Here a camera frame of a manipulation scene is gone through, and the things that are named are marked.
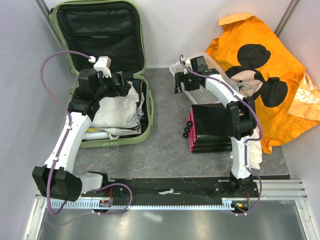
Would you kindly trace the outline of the black box with pink ends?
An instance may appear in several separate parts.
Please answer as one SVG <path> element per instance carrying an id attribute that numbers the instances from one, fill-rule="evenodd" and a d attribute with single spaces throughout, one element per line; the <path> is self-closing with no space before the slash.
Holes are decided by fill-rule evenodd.
<path id="1" fill-rule="evenodd" d="M 231 152 L 232 143 L 225 130 L 225 121 L 226 109 L 222 103 L 191 105 L 183 133 L 190 152 Z"/>

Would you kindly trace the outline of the white tube with round cap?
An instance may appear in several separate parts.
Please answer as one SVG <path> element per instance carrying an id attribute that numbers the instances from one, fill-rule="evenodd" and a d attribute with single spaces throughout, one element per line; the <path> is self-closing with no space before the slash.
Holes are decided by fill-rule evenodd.
<path id="1" fill-rule="evenodd" d="M 106 131 L 93 131 L 86 132 L 82 138 L 83 141 L 96 141 L 96 140 L 116 140 L 119 139 L 120 136 L 116 134 L 109 134 Z"/>

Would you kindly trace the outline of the grey white garment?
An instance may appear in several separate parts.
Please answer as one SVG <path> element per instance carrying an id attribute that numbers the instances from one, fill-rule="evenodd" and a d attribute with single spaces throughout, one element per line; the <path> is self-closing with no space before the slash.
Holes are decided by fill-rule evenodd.
<path id="1" fill-rule="evenodd" d="M 140 81 L 128 82 L 131 86 L 127 96 L 105 97 L 90 125 L 94 129 L 120 129 L 136 131 L 141 127 L 141 118 L 145 115 L 142 107 L 145 100 L 141 92 Z"/>

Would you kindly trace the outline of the yellow shorts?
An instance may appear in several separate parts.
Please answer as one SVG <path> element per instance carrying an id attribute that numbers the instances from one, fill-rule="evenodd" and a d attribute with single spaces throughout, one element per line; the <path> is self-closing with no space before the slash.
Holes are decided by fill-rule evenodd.
<path id="1" fill-rule="evenodd" d="M 88 128 L 86 130 L 87 133 L 95 133 L 95 132 L 104 132 L 103 129 L 96 129 L 96 128 Z"/>

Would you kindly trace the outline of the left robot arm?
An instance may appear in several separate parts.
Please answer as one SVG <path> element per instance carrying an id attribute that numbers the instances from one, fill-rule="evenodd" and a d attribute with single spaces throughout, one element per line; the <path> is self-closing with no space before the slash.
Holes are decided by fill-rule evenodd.
<path id="1" fill-rule="evenodd" d="M 94 192 L 99 197 L 110 191 L 107 175 L 91 171 L 83 176 L 73 175 L 73 167 L 83 137 L 90 127 L 100 101 L 105 97 L 125 97 L 131 88 L 123 73 L 110 77 L 101 70 L 80 71 L 78 87 L 67 107 L 66 123 L 52 154 L 43 166 L 36 166 L 32 177 L 43 197 L 75 202 L 81 194 Z"/>

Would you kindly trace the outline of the white crumpled cloth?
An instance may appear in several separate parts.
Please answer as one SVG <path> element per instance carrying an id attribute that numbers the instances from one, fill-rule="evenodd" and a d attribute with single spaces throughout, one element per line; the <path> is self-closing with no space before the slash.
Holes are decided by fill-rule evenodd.
<path id="1" fill-rule="evenodd" d="M 236 138 L 231 137 L 231 144 L 232 144 L 232 170 L 238 169 L 241 161 L 239 159 L 243 159 L 245 157 L 244 154 L 244 145 L 239 145 L 239 141 Z M 249 148 L 248 148 L 248 163 L 251 168 L 259 170 L 260 163 L 263 161 L 262 159 L 262 146 L 260 140 L 258 141 L 249 141 Z"/>

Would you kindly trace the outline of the orange cartoon mouse cloth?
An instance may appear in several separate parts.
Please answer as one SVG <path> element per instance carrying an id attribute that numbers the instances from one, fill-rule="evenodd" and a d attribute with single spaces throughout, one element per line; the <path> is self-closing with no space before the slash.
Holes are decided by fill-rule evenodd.
<path id="1" fill-rule="evenodd" d="M 320 123 L 320 92 L 300 63 L 258 17 L 238 13 L 218 21 L 223 34 L 206 50 L 255 101 L 262 151 L 289 143 Z"/>

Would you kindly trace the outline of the green hard-shell suitcase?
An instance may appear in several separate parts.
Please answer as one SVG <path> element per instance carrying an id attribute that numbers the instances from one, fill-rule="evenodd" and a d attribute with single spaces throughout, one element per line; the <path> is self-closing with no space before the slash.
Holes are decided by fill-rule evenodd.
<path id="1" fill-rule="evenodd" d="M 49 14 L 77 77 L 68 105 L 88 115 L 82 148 L 143 142 L 154 105 L 146 69 L 142 18 L 132 0 L 70 0 Z"/>

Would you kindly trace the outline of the white perforated plastic basket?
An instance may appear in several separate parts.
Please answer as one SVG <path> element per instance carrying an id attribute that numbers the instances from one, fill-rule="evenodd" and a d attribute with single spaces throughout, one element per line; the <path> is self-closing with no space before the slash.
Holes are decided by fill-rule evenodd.
<path id="1" fill-rule="evenodd" d="M 222 70 L 219 64 L 206 53 L 199 53 L 189 58 L 192 65 L 192 71 L 189 74 L 199 77 L 199 89 L 185 91 L 184 84 L 181 82 L 182 92 L 185 93 L 193 104 L 228 104 L 235 101 L 240 88 L 231 80 Z M 183 73 L 183 67 L 180 61 L 169 67 L 170 73 L 175 77 L 175 73 Z"/>

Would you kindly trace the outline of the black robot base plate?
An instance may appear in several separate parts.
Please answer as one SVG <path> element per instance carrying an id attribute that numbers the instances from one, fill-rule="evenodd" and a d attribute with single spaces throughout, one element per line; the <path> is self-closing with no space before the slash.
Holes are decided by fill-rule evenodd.
<path id="1" fill-rule="evenodd" d="M 259 196 L 256 183 L 230 189 L 228 177 L 114 178 L 109 182 L 127 185 L 132 191 L 131 204 L 137 205 L 217 205 L 222 199 L 252 200 Z"/>

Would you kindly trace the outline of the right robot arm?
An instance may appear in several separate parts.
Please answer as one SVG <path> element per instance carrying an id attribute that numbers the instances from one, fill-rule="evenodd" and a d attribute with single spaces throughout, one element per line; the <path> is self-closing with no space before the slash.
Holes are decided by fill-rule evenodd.
<path id="1" fill-rule="evenodd" d="M 209 68 L 204 55 L 193 58 L 179 56 L 181 71 L 173 73 L 176 85 L 184 86 L 186 92 L 203 86 L 222 103 L 226 113 L 225 131 L 232 145 L 232 168 L 229 177 L 229 191 L 235 197 L 250 195 L 257 197 L 262 184 L 254 182 L 250 164 L 250 144 L 255 140 L 255 128 L 261 126 L 256 115 L 255 103 L 251 97 L 240 94 L 218 64 Z"/>

